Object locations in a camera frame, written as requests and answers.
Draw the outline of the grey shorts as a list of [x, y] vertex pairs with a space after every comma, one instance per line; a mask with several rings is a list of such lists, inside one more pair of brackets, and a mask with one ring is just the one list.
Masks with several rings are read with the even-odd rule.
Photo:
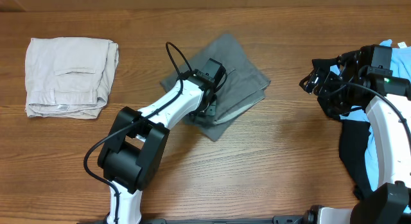
[[231, 34], [219, 36], [189, 59], [189, 64], [194, 69], [201, 69], [210, 58], [220, 62], [228, 76], [223, 87], [216, 93], [215, 115], [203, 123], [185, 116], [183, 122], [197, 126], [210, 140], [217, 141], [237, 117], [265, 98], [265, 89], [270, 85], [270, 79], [247, 58], [239, 42]]

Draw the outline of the beige shorts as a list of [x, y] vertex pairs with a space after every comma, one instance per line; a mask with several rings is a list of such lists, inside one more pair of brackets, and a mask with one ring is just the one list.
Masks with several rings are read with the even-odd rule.
[[32, 38], [25, 57], [26, 115], [96, 119], [118, 64], [119, 46], [111, 40]]

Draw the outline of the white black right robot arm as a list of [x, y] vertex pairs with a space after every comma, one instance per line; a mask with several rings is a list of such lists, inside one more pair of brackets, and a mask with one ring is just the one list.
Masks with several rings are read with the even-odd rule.
[[410, 223], [410, 81], [395, 77], [393, 49], [371, 45], [314, 59], [299, 85], [333, 119], [363, 110], [373, 130], [378, 187], [352, 209], [314, 205], [301, 223]]

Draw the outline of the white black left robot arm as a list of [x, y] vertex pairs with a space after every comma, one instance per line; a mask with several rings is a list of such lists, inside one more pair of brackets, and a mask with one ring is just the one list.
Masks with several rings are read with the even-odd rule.
[[219, 76], [185, 73], [153, 104], [117, 114], [97, 164], [110, 187], [104, 223], [139, 223], [141, 197], [156, 174], [170, 130], [185, 116], [205, 111], [215, 100]]

